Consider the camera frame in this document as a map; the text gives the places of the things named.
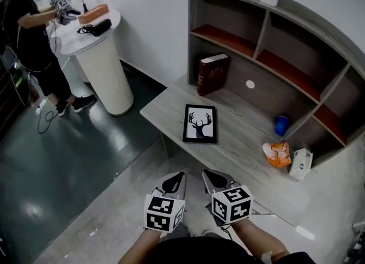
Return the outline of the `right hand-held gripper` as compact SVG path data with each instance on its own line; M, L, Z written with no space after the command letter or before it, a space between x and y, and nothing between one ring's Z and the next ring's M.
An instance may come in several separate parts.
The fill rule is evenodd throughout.
M210 195L210 213L217 226L248 218L252 213L253 195L246 185L238 186L231 175L204 169L202 177ZM217 188L231 188L216 192Z

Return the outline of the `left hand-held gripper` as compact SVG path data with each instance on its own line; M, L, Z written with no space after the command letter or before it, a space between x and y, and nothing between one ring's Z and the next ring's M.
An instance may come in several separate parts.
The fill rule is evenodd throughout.
M182 221L185 212L185 172L170 173L163 177L162 189L154 188L145 197L144 227L172 233Z

